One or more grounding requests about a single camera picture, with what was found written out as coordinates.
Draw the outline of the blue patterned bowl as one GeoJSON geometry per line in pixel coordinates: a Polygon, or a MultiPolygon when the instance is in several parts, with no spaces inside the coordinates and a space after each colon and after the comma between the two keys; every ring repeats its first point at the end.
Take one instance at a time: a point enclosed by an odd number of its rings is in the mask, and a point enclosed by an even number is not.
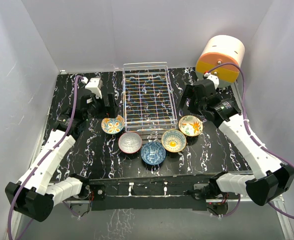
{"type": "Polygon", "coordinates": [[[148,142],[142,146],[141,157],[148,165],[159,165],[166,158],[166,150],[158,141],[148,142]]]}

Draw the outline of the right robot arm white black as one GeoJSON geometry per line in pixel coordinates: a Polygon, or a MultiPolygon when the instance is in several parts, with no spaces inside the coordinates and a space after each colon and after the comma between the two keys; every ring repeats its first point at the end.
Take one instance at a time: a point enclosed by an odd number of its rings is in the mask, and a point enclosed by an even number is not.
{"type": "Polygon", "coordinates": [[[259,205],[272,201],[286,192],[294,179],[294,168],[267,152],[261,143],[253,141],[246,131],[248,121],[238,106],[229,99],[222,99],[215,84],[208,78],[188,84],[179,106],[189,100],[188,110],[211,121],[239,150],[249,164],[252,174],[221,172],[210,179],[210,194],[219,199],[226,193],[249,196],[259,205]]]}

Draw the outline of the yellow teal sun bowl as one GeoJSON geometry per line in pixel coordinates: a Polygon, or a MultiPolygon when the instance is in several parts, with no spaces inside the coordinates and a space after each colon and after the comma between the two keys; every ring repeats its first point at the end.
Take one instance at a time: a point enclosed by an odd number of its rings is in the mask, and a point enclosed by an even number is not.
{"type": "Polygon", "coordinates": [[[171,129],[163,133],[161,143],[167,151],[178,153],[185,148],[187,140],[182,132],[171,129]]]}

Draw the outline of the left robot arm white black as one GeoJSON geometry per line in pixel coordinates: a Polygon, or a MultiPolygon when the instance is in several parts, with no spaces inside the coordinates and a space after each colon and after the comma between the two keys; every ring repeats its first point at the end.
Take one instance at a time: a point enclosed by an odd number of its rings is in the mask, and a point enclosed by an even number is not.
{"type": "Polygon", "coordinates": [[[76,103],[64,108],[57,117],[46,144],[31,167],[16,183],[9,182],[5,187],[11,209],[42,222],[62,201],[73,196],[80,200],[89,196],[90,187],[85,184],[84,177],[74,174],[55,185],[49,185],[49,182],[61,160],[85,130],[90,117],[103,119],[118,114],[114,94],[108,93],[107,99],[109,104],[87,89],[76,93],[76,103]]]}

